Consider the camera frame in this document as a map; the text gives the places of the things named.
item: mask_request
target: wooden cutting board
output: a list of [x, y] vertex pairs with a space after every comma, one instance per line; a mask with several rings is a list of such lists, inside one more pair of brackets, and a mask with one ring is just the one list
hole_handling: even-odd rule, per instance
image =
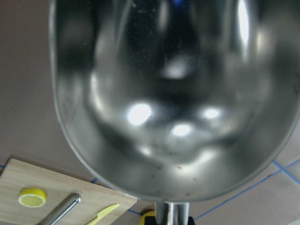
[[[43, 189], [47, 193], [47, 203], [40, 208], [22, 206], [17, 198], [24, 188]], [[109, 225], [136, 203], [136, 199], [118, 191], [10, 159], [0, 176], [0, 221], [35, 225], [72, 192], [79, 193], [82, 201], [58, 225], [84, 225], [100, 210], [119, 203], [117, 209], [99, 222]]]

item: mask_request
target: metal rod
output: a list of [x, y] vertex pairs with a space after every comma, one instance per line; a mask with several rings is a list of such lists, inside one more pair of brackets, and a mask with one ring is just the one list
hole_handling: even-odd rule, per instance
[[188, 203], [157, 202], [157, 225], [187, 225]]
[[78, 194], [78, 193], [69, 194], [58, 206], [56, 206], [37, 225], [54, 225], [54, 224], [56, 224], [80, 202], [81, 202], [80, 194]]

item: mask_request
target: yellow object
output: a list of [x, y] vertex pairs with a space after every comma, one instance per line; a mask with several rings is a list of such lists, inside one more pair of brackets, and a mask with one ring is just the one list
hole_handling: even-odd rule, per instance
[[41, 207], [46, 204], [46, 193], [39, 188], [27, 188], [20, 192], [18, 202], [30, 208]]
[[142, 217], [140, 218], [139, 225], [145, 225], [145, 217], [154, 217], [155, 211], [146, 212]]
[[111, 211], [113, 211], [114, 209], [118, 208], [119, 204], [114, 204], [111, 205], [103, 210], [101, 210], [98, 214], [97, 217], [95, 219], [93, 219], [92, 221], [90, 221], [89, 223], [87, 223], [86, 225], [95, 225], [99, 220], [101, 220], [103, 217], [105, 217], [108, 213], [110, 213]]

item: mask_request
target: yellow plastic knife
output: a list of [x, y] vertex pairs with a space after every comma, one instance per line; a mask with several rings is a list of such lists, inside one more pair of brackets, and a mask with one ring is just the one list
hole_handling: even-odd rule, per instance
[[119, 204], [114, 204], [111, 205], [103, 210], [101, 210], [98, 214], [97, 217], [95, 219], [93, 219], [92, 221], [90, 221], [89, 223], [87, 223], [86, 225], [95, 225], [99, 220], [101, 220], [103, 217], [105, 217], [108, 213], [110, 213], [111, 211], [113, 211], [114, 209], [118, 208]]

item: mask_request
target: toy lemon slice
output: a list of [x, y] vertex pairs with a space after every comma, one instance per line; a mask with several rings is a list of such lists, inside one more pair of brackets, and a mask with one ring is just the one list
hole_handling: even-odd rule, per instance
[[46, 193], [38, 188], [27, 188], [20, 192], [18, 202], [30, 208], [41, 207], [46, 204]]

